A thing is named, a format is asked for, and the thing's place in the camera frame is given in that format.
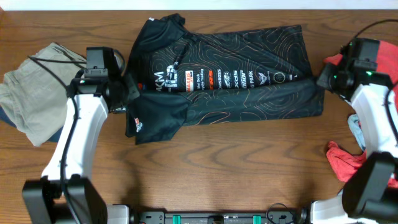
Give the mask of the black cycling jersey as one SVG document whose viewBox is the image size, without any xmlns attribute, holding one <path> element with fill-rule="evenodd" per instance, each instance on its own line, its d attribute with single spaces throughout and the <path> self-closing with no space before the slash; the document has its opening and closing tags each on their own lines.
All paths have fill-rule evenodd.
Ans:
<svg viewBox="0 0 398 224">
<path fill-rule="evenodd" d="M 126 70 L 139 96 L 126 108 L 137 144 L 172 139 L 182 126 L 319 116 L 300 25 L 199 34 L 172 14 L 150 18 Z"/>
</svg>

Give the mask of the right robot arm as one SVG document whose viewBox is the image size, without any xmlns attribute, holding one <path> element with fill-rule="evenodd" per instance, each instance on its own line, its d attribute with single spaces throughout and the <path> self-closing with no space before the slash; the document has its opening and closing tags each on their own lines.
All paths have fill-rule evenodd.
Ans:
<svg viewBox="0 0 398 224">
<path fill-rule="evenodd" d="M 381 41 L 353 38 L 336 65 L 327 63 L 317 85 L 340 96 L 361 123 L 366 160 L 345 183 L 343 192 L 314 201 L 303 213 L 307 223 L 397 223 L 397 110 L 394 84 L 377 71 Z"/>
</svg>

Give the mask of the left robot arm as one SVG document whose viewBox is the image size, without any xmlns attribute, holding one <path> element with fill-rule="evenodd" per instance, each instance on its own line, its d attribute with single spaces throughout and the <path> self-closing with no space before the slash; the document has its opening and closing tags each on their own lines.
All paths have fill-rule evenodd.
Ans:
<svg viewBox="0 0 398 224">
<path fill-rule="evenodd" d="M 22 197 L 32 223 L 132 223 L 127 205 L 108 205 L 91 182 L 96 145 L 112 110 L 129 93 L 126 61 L 109 47 L 88 47 L 84 68 L 65 89 L 67 115 L 54 154 L 38 180 L 27 180 Z"/>
</svg>

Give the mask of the light grey garment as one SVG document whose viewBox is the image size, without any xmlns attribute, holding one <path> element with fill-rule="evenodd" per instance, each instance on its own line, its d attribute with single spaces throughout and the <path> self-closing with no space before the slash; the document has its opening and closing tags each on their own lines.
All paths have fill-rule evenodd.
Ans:
<svg viewBox="0 0 398 224">
<path fill-rule="evenodd" d="M 347 122 L 348 122 L 349 129 L 350 129 L 351 133 L 353 134 L 355 140 L 357 141 L 360 149 L 362 151 L 365 151 L 366 144 L 364 141 L 364 136 L 363 136 L 363 132 L 361 129 L 358 115 L 357 114 L 349 115 Z"/>
</svg>

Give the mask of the red shirt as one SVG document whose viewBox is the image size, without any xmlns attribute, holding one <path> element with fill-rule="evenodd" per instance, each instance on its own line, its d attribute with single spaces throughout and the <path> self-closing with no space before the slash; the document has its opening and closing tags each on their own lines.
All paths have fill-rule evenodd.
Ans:
<svg viewBox="0 0 398 224">
<path fill-rule="evenodd" d="M 377 71 L 388 74 L 392 81 L 397 81 L 397 46 L 381 41 L 377 53 Z M 352 155 L 343 150 L 334 141 L 329 141 L 326 157 L 338 180 L 347 182 L 365 163 L 367 152 Z"/>
</svg>

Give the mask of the folded khaki trousers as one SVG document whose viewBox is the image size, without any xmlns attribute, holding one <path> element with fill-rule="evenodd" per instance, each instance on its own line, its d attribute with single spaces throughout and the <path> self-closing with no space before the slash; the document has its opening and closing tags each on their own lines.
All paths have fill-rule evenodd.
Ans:
<svg viewBox="0 0 398 224">
<path fill-rule="evenodd" d="M 34 57 L 42 59 L 41 64 L 66 85 L 86 67 L 83 56 L 56 43 Z M 1 108 L 34 146 L 40 146 L 65 124 L 66 91 L 49 72 L 27 59 L 18 69 L 4 74 Z"/>
</svg>

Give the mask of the folded navy garment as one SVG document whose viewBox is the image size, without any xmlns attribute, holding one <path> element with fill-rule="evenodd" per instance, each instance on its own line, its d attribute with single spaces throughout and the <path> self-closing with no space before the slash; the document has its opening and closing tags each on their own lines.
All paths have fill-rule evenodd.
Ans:
<svg viewBox="0 0 398 224">
<path fill-rule="evenodd" d="M 13 128 L 16 127 L 16 125 L 8 118 L 8 116 L 6 115 L 5 111 L 2 108 L 0 108 L 0 117 L 1 117 L 1 121 L 12 126 Z M 50 138 L 48 138 L 47 141 L 58 142 L 61 133 L 62 133 L 62 128 L 60 128 L 55 134 L 53 134 Z"/>
</svg>

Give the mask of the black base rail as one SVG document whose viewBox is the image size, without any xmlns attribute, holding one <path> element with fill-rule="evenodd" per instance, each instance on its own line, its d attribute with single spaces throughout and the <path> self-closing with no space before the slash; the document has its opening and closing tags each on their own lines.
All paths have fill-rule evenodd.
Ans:
<svg viewBox="0 0 398 224">
<path fill-rule="evenodd" d="M 108 223 L 125 224 L 304 224 L 310 223 L 308 210 L 296 212 L 271 206 L 264 213 L 137 212 L 127 205 L 108 205 Z"/>
</svg>

